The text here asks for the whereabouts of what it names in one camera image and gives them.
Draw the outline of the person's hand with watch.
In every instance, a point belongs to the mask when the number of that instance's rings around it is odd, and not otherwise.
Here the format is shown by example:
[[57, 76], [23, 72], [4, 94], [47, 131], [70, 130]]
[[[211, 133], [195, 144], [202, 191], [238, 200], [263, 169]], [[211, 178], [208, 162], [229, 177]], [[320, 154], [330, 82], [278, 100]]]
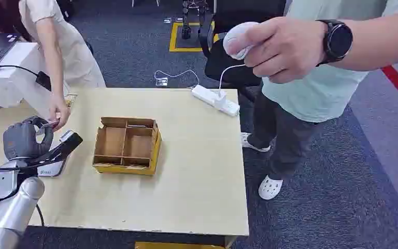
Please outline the person's hand with watch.
[[306, 76], [324, 59], [326, 25], [319, 21], [272, 18], [250, 27], [228, 44], [230, 55], [252, 46], [244, 58], [258, 77], [284, 84]]

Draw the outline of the person's hand holding card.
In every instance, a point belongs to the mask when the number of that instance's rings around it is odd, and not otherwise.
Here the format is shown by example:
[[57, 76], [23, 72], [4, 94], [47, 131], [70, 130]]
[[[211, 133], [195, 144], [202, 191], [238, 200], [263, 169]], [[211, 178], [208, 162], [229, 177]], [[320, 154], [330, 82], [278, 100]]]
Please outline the person's hand holding card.
[[51, 94], [49, 106], [49, 121], [57, 123], [53, 127], [53, 132], [61, 129], [70, 117], [70, 109], [62, 95]]

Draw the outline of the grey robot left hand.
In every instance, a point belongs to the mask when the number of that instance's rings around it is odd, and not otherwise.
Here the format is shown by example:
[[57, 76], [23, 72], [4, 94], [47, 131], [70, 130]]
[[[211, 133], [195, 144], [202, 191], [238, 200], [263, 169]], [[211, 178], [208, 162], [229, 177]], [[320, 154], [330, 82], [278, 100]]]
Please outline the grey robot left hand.
[[[44, 127], [48, 122], [38, 116], [29, 117], [8, 127], [3, 134], [4, 155], [8, 160], [15, 158], [38, 158], [46, 154], [53, 141], [53, 128]], [[36, 140], [35, 128], [43, 128], [44, 138]]]

